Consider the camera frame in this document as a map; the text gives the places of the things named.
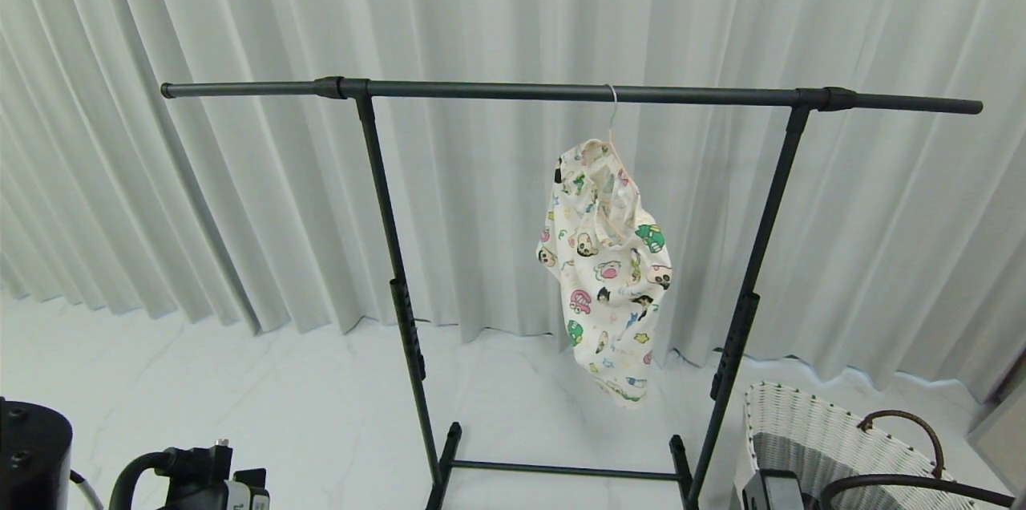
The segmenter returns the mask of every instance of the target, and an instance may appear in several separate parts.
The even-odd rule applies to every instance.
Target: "metal screw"
[[[29,452],[26,452],[24,449],[21,452],[15,452],[10,457],[10,466],[11,468],[21,468],[22,466],[27,465],[30,460],[32,460],[32,455],[30,455]]]

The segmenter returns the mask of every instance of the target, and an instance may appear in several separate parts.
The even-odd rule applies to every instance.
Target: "garment rack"
[[[674,104],[674,105],[754,105],[754,107],[791,108],[787,129],[781,148],[777,167],[774,170],[766,195],[762,218],[755,233],[748,268],[745,270],[741,291],[734,309],[731,327],[723,343],[719,366],[713,378],[710,397],[715,400],[698,465],[694,474],[688,468],[684,444],[679,435],[670,439],[670,457],[674,471],[638,472],[606,468],[576,468],[568,466],[543,466],[535,464],[513,464],[505,462],[477,462],[457,458],[457,447],[463,429],[459,422],[449,427],[439,457],[435,448],[428,403],[424,393],[426,378],[424,354],[417,335],[413,309],[409,301],[406,272],[402,265],[402,251],[395,226],[395,214],[389,198],[385,162],[382,158],[381,141],[374,120],[373,97],[446,97],[446,100],[516,100],[516,101],[613,101],[606,85],[545,85],[545,83],[510,82],[413,82],[408,80],[370,80],[326,76],[304,82],[209,82],[193,85],[174,85],[165,82],[160,92],[168,100],[172,97],[245,96],[245,94],[316,94],[328,100],[353,100],[370,159],[378,205],[381,207],[385,225],[385,238],[389,258],[392,262],[393,279],[389,282],[392,301],[395,303],[399,335],[402,339],[403,354],[412,387],[417,416],[421,423],[421,434],[431,470],[431,494],[426,510],[440,510],[453,468],[482,470],[503,470],[514,472],[540,472],[544,474],[575,474],[607,478],[635,478],[642,480],[664,480],[676,482],[685,510],[698,510],[699,495],[702,491],[713,448],[723,423],[734,382],[741,365],[748,335],[755,319],[759,296],[755,293],[762,259],[765,257],[770,233],[773,231],[777,210],[780,209],[784,188],[787,185],[791,165],[794,163],[798,141],[805,129],[810,112],[839,112],[854,108],[897,109],[908,112],[965,113],[977,115],[983,111],[979,101],[946,100],[946,97],[908,97],[899,94],[857,93],[839,86],[825,86],[822,89],[713,89],[713,87],[689,86],[616,86],[617,100],[623,104]]]

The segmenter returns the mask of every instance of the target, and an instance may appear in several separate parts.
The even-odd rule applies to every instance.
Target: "floor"
[[[215,320],[186,324],[177,314],[112,316],[62,299],[3,299],[0,392],[62,411],[75,429],[72,465],[107,498],[132,458],[227,437],[233,467],[267,467],[275,508],[416,509],[430,478],[395,327],[363,320],[348,336],[323,327],[252,338]],[[715,364],[699,368],[674,354],[658,368],[647,406],[613,406],[550,336],[484,331],[459,343],[450,327],[421,328],[436,441],[463,424],[460,456],[474,460],[673,469],[670,436],[682,435],[694,465],[712,408]],[[898,376],[883,392],[846,370],[822,383],[794,360],[746,361],[736,397],[772,380],[829,397],[857,413],[902,408],[935,425],[959,481],[1007,492],[962,436],[978,406],[956,383],[926,385]],[[904,421],[880,427],[930,452]],[[741,400],[728,411],[702,497],[726,508],[741,448]],[[135,508],[163,504],[164,481],[146,476]],[[69,508],[84,509],[79,493]],[[680,508],[676,485],[574,476],[457,469],[448,509]]]

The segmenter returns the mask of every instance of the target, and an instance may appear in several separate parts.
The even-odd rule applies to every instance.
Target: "horizontal rod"
[[[475,462],[453,460],[455,468],[476,468],[478,470],[505,470],[509,472],[535,472],[539,474],[573,474],[577,476],[601,476],[603,478],[635,478],[638,480],[680,480],[677,474],[666,472],[636,472],[634,470],[607,470],[605,468],[576,468],[573,466],[539,466],[537,464],[510,464],[506,462]]]
[[[754,105],[754,107],[813,109],[876,108],[909,112],[971,113],[983,111],[979,101],[909,97],[901,94],[857,93],[843,90],[843,105],[835,105],[828,89],[719,89],[697,86],[614,86],[624,104]],[[322,78],[302,82],[169,83],[160,87],[165,97],[240,96],[241,94],[320,94],[322,97],[445,97],[445,100],[613,101],[608,85],[553,85],[527,82],[421,82]]]

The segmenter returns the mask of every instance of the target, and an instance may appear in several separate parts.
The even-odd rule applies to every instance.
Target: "curtain fold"
[[[1026,0],[0,0],[0,277],[15,295],[301,330],[394,321],[355,109],[159,82],[849,86],[982,116],[814,113],[749,352],[985,398],[1026,346]],[[604,104],[377,100],[415,314],[565,343],[531,251]],[[623,105],[673,254],[661,349],[725,335],[787,112]]]

